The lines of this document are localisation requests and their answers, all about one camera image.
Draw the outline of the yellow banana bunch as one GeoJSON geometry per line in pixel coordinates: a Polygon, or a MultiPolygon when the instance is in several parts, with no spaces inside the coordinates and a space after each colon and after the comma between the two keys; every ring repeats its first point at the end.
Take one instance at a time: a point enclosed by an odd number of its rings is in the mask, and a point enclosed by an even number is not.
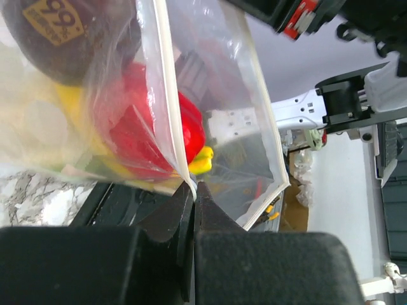
{"type": "MultiPolygon", "coordinates": [[[[101,114],[91,129],[95,155],[110,171],[124,177],[161,181],[174,176],[174,169],[149,136],[153,117],[146,85],[113,86],[107,93],[113,109],[97,104],[101,114]]],[[[179,95],[179,105],[188,169],[194,175],[207,173],[214,152],[205,145],[202,113],[183,94],[179,95]]]]}

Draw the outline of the clear zip top bag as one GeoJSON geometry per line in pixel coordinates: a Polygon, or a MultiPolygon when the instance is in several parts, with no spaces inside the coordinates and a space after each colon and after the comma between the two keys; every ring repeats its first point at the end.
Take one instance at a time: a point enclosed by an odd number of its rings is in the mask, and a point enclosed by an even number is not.
{"type": "Polygon", "coordinates": [[[1,163],[167,195],[204,182],[244,229],[289,186],[226,1],[2,1],[1,163]]]}

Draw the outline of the dark purple plum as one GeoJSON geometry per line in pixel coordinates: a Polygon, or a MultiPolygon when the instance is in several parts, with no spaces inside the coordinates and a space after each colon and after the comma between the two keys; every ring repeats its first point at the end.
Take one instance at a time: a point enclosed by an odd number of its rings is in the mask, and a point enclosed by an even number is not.
{"type": "Polygon", "coordinates": [[[1,15],[28,61],[67,86],[125,68],[141,47],[135,1],[1,1],[1,15]]]}

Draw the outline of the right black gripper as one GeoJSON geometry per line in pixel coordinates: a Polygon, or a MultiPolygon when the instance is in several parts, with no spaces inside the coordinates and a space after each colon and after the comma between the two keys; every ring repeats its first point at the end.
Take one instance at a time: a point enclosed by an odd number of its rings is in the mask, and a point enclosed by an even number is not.
{"type": "Polygon", "coordinates": [[[397,52],[396,75],[406,75],[406,1],[228,1],[292,40],[316,33],[335,17],[342,41],[373,42],[379,57],[397,52]]]}

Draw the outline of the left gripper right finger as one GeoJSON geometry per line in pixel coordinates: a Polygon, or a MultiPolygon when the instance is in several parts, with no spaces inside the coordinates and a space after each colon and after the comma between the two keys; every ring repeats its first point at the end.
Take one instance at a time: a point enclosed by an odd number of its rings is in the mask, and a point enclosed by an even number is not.
{"type": "Polygon", "coordinates": [[[345,245],[327,233],[251,232],[198,184],[197,304],[363,304],[345,245]]]}

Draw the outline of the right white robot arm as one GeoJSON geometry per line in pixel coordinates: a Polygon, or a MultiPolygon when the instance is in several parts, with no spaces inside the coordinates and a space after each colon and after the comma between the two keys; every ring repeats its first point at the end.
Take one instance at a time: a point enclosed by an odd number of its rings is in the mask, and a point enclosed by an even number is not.
{"type": "Polygon", "coordinates": [[[313,90],[271,105],[279,129],[359,129],[406,116],[405,1],[232,1],[234,8],[297,40],[334,17],[342,41],[373,43],[379,57],[398,59],[321,81],[313,90]]]}

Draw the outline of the white cauliflower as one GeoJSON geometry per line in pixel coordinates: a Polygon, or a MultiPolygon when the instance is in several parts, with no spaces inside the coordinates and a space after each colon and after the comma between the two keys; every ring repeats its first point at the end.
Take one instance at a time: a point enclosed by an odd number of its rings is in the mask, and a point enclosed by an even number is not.
{"type": "Polygon", "coordinates": [[[60,172],[91,159],[52,81],[20,50],[1,45],[1,161],[60,172]]]}

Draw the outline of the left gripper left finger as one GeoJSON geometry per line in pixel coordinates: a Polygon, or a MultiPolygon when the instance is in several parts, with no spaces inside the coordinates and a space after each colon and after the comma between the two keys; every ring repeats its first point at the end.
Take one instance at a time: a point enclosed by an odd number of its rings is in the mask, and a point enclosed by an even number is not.
{"type": "Polygon", "coordinates": [[[191,298],[187,184],[133,226],[5,227],[2,304],[184,304],[191,298]]]}

